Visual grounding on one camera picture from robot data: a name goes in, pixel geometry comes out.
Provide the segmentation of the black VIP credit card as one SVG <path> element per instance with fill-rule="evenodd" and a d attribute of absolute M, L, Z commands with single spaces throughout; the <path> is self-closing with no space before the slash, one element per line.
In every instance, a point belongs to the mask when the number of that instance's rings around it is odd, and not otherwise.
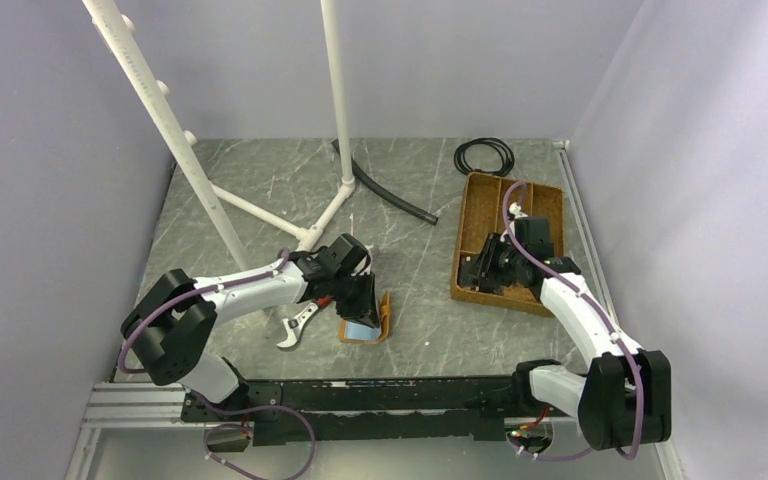
<path fill-rule="evenodd" d="M 457 274 L 457 285 L 463 289 L 474 289 L 477 285 L 475 262 L 471 256 L 460 260 Z"/>

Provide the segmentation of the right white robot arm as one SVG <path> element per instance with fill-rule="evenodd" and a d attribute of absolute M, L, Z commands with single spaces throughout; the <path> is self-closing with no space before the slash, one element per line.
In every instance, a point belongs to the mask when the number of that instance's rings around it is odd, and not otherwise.
<path fill-rule="evenodd" d="M 580 268 L 558 256 L 543 217 L 512 219 L 467 254 L 457 283 L 481 293 L 525 287 L 564 327 L 587 371 L 576 374 L 555 360 L 522 362 L 512 376 L 511 401 L 534 415 L 546 405 L 575 419 L 588 446 L 629 456 L 672 433 L 671 365 L 622 332 L 596 301 Z"/>

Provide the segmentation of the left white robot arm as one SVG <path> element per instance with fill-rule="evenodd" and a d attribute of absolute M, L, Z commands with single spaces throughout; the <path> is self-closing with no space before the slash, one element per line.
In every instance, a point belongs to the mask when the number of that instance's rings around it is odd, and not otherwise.
<path fill-rule="evenodd" d="M 329 305 L 345 321 L 371 329 L 382 325 L 375 292 L 374 248 L 348 233 L 314 251 L 283 249 L 275 261 L 219 277 L 191 277 L 182 269 L 162 275 L 123 321 L 122 372 L 129 354 L 135 373 L 157 386 L 179 384 L 195 391 L 224 420 L 247 406 L 247 381 L 232 363 L 210 353 L 214 329 L 250 313 L 300 305 L 282 321 L 281 349 L 295 347 L 306 323 Z"/>

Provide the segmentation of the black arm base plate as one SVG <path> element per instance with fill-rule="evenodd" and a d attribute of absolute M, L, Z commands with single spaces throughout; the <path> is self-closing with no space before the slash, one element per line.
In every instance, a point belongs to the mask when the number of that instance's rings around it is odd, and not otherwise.
<path fill-rule="evenodd" d="M 240 398 L 208 409 L 184 397 L 185 424 L 246 424 L 256 446 L 290 442 L 467 437 L 502 441 L 557 410 L 525 398 L 512 375 L 251 380 Z"/>

